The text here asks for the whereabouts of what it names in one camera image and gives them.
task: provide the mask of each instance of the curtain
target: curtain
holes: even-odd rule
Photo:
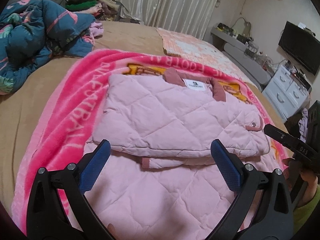
[[[122,17],[146,25],[190,34],[202,39],[216,0],[119,0],[126,7]]]

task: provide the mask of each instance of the jacket sleeve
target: jacket sleeve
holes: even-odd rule
[[[318,185],[316,194],[314,198],[306,205],[296,208],[293,211],[293,230],[294,233],[296,233],[303,224],[308,220],[311,213],[317,206],[318,202],[320,200],[320,186]]]

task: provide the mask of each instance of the bed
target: bed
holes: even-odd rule
[[[96,49],[121,49],[153,55],[166,55],[156,28],[119,22],[104,22],[103,37]],[[29,76],[23,87],[12,95],[0,97],[0,201],[11,213],[15,180],[20,162],[48,98],[77,58],[55,58]],[[281,118],[267,99],[252,84],[250,89],[260,100],[274,124],[286,131]]]

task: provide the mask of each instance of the white wall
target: white wall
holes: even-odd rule
[[[206,33],[204,34],[204,41],[212,44],[210,30],[218,23],[224,23],[230,27],[233,25],[233,17],[237,13],[238,4],[242,1],[244,0],[221,0],[220,6],[213,9]]]
[[[287,58],[286,53],[278,46],[281,31],[287,21],[296,25],[304,23],[320,39],[320,16],[310,0],[247,0],[242,16],[252,24],[254,42],[274,63]],[[235,14],[233,22],[238,17],[239,14]],[[308,81],[313,84],[311,103],[320,100],[320,74],[315,77],[301,65],[296,66],[306,73]]]

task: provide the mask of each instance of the television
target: television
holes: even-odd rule
[[[279,46],[306,70],[316,75],[320,66],[320,41],[313,35],[287,22]]]

